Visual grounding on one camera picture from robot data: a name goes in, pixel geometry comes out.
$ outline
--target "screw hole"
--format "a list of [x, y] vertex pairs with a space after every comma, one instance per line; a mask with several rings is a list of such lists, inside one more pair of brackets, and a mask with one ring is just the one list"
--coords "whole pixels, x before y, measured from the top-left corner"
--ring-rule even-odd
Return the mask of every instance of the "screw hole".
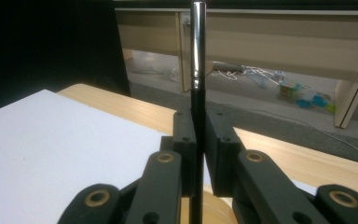
[[107, 189], [97, 189], [87, 195], [85, 204], [89, 207], [101, 206], [106, 203], [110, 198]]
[[173, 156], [170, 153], [159, 154], [157, 160], [160, 162], [170, 162], [173, 161]]
[[299, 213], [299, 212], [293, 213], [293, 219], [298, 224], [311, 224], [312, 223], [312, 220], [307, 215], [305, 215], [303, 213]]
[[263, 156], [261, 156], [258, 153], [254, 153], [254, 152], [246, 153], [246, 159], [248, 159], [249, 161], [255, 161], [255, 162], [264, 160]]
[[355, 208], [358, 207], [358, 201], [349, 193], [340, 190], [332, 190], [329, 193], [330, 198], [345, 207]]
[[159, 221], [159, 215], [154, 212], [149, 212], [144, 215], [144, 224], [157, 224]]

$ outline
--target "white cable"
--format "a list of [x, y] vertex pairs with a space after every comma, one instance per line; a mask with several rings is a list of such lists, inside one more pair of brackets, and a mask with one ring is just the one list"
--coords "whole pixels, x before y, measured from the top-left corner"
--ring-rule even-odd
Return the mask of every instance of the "white cable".
[[250, 109], [250, 108], [243, 108], [241, 106], [237, 106], [237, 105], [232, 105], [232, 104], [226, 104], [226, 103], [218, 103], [218, 102], [215, 102], [215, 101], [211, 101], [213, 103], [216, 103], [216, 104], [220, 104], [220, 105], [229, 105], [229, 106], [233, 106], [233, 107], [237, 107], [238, 109], [242, 109], [242, 110], [247, 110], [247, 111], [258, 111], [258, 112], [262, 112], [262, 113], [266, 113], [266, 114], [270, 114], [272, 116], [277, 116], [277, 117], [281, 117], [281, 118], [284, 118], [284, 119], [291, 119], [291, 120], [296, 120], [296, 121], [300, 121], [302, 123], [305, 123], [307, 124], [308, 126], [310, 126], [311, 128], [315, 129], [316, 131], [320, 132], [320, 133], [323, 133], [333, 139], [336, 139], [338, 142], [341, 142], [343, 144], [346, 144], [347, 146], [353, 148], [354, 150], [356, 150], [358, 152], [358, 147], [352, 145], [351, 143], [345, 141], [345, 140], [342, 140], [342, 139], [339, 139], [329, 133], [326, 133], [318, 128], [316, 128], [315, 126], [311, 125], [310, 123], [306, 122], [305, 120], [303, 119], [295, 119], [295, 118], [289, 118], [289, 117], [286, 117], [286, 116], [283, 116], [283, 115], [279, 115], [279, 114], [274, 114], [274, 113], [271, 113], [271, 112], [268, 112], [266, 110], [262, 110], [262, 109]]
[[220, 71], [217, 71], [218, 73], [212, 73], [212, 76], [213, 77], [217, 77], [217, 76], [222, 76], [222, 77], [225, 77], [231, 81], [236, 81], [238, 80], [238, 78], [235, 76], [238, 74], [238, 72], [234, 72], [234, 73], [231, 73], [231, 72], [226, 72], [225, 74], [223, 74], [222, 72]]

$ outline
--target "white paper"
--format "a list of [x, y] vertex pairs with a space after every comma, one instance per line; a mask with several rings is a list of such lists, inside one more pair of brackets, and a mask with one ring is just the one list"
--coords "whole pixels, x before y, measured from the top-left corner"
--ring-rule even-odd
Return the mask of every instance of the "white paper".
[[161, 136], [49, 91], [1, 108], [0, 224], [56, 223], [82, 189], [122, 189]]

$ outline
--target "dark background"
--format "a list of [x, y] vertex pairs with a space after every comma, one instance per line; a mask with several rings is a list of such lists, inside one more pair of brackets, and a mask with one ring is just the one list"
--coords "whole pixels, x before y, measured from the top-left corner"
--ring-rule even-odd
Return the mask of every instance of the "dark background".
[[76, 83], [130, 95], [112, 1], [0, 1], [0, 107]]

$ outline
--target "black plastic bracket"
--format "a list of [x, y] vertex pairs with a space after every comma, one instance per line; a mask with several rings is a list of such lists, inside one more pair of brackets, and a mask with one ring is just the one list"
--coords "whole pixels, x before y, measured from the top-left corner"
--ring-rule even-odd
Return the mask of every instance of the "black plastic bracket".
[[244, 146], [222, 113], [207, 110], [205, 127], [205, 157], [213, 194], [232, 197], [236, 182], [234, 164]]

